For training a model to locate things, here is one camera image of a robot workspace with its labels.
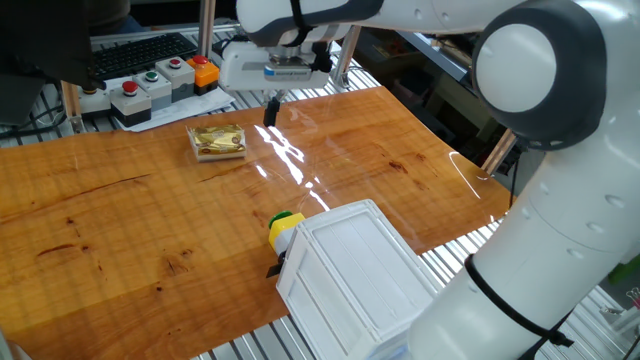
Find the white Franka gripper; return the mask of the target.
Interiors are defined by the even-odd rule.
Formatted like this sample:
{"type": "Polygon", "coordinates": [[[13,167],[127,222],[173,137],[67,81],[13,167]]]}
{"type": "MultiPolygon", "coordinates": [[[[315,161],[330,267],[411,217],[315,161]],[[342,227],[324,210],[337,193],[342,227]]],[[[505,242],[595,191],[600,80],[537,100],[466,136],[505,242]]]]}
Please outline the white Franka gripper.
{"type": "Polygon", "coordinates": [[[277,90],[265,105],[265,127],[276,124],[286,90],[322,88],[332,70],[326,42],[258,47],[233,41],[222,52],[222,59],[219,83],[225,90],[277,90]]]}

